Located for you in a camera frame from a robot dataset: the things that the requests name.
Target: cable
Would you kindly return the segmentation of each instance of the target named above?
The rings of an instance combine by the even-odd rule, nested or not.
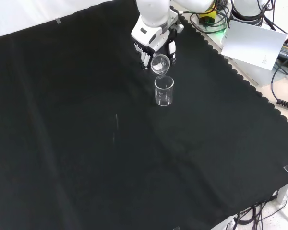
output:
[[[276,71],[275,71],[274,74],[273,74],[272,80],[271,80],[271,91],[272,91],[273,96],[274,96],[275,99],[277,100],[277,104],[279,104],[279,105],[281,105],[281,106],[283,106],[283,107],[286,107],[286,108],[288,108],[288,102],[283,101],[283,100],[281,100],[281,99],[278,99],[278,98],[276,97],[274,91],[273,91],[273,80],[274,80],[274,77],[275,77],[276,73],[278,72],[278,70],[279,70],[282,66],[284,66],[285,64],[287,64],[287,63],[288,63],[288,60],[286,60],[286,61],[285,61],[284,63],[282,63],[279,67],[277,67]]]
[[[232,230],[236,230],[236,228],[237,228],[237,226],[238,226],[239,218],[240,218],[240,213],[238,213],[238,215],[237,215],[237,221],[236,221],[236,223],[235,223],[235,225],[234,225],[234,227],[233,227]]]
[[[214,3],[215,3],[214,8],[210,12],[207,12],[207,13],[195,13],[195,12],[192,12],[192,11],[183,11],[183,12],[180,12],[180,13],[191,13],[190,22],[193,25],[193,27],[195,29],[197,29],[198,31],[200,31],[201,33],[204,33],[204,34],[219,33],[219,32],[224,31],[227,28],[227,24],[229,22],[229,17],[228,17],[229,8],[227,7],[228,0],[216,0],[216,1],[214,1]],[[196,17],[200,20],[199,15],[209,14],[209,13],[211,13],[214,10],[216,11],[216,15],[219,15],[221,19],[219,21],[217,21],[217,22],[214,22],[214,23],[205,23],[204,27],[221,27],[222,29],[214,30],[214,31],[205,31],[205,30],[203,30],[203,28],[201,28],[200,26],[196,25],[193,22],[192,19],[193,19],[194,15],[196,15]]]
[[[280,208],[279,210],[277,210],[276,212],[274,212],[274,213],[271,214],[270,216],[267,216],[267,217],[263,218],[262,220],[267,219],[267,218],[273,216],[275,213],[277,213],[277,212],[279,212],[280,210],[282,210],[282,209],[286,206],[286,204],[287,204],[287,201],[285,202],[285,204],[284,204],[284,206],[283,206],[282,208]]]
[[[282,28],[280,28],[279,26],[277,26],[277,25],[275,25],[275,23],[274,22],[272,22],[270,19],[268,19],[267,17],[265,17],[264,16],[264,20],[267,22],[267,24],[271,27],[271,25],[273,25],[273,26],[275,26],[276,28],[278,28],[280,31],[282,31],[282,32],[284,32],[284,33],[286,33],[287,35],[288,35],[288,33],[285,31],[285,30],[283,30]]]

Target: robotic hand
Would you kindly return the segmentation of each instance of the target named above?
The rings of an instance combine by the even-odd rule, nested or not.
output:
[[[150,67],[152,57],[165,47],[171,64],[176,61],[175,38],[183,30],[178,14],[170,9],[170,0],[136,0],[140,17],[131,35],[136,51],[141,54],[141,67]],[[205,12],[215,0],[175,0],[193,12]]]

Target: black cloth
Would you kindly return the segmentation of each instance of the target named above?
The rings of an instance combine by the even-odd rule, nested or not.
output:
[[[132,0],[0,38],[0,230],[209,230],[288,183],[288,123],[192,27],[168,107]]]

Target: white card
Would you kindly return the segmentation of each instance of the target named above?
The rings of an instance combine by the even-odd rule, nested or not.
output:
[[[222,55],[268,70],[273,68],[286,34],[230,21],[222,40]]]

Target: clear glass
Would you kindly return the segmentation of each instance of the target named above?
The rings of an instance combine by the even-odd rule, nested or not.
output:
[[[173,101],[174,80],[170,76],[161,75],[155,80],[155,99],[160,106],[170,105]]]
[[[157,54],[151,62],[152,71],[159,75],[165,75],[171,65],[169,58],[163,54]]]

